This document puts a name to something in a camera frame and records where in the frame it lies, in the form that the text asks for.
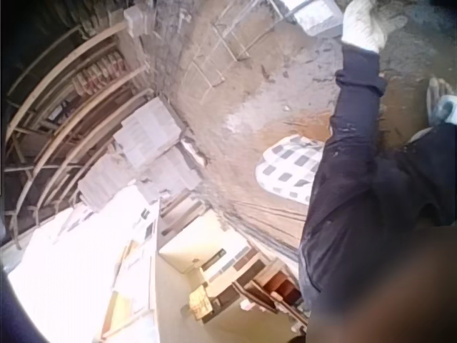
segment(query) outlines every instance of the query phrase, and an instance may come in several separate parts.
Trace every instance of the white glove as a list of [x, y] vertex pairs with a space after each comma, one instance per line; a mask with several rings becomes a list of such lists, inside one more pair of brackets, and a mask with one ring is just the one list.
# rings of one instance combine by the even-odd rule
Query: white glove
[[397, 16], [401, 4], [390, 3], [376, 8], [376, 0], [353, 0], [343, 19], [343, 43], [379, 53], [386, 45], [387, 36], [406, 25], [405, 16]]

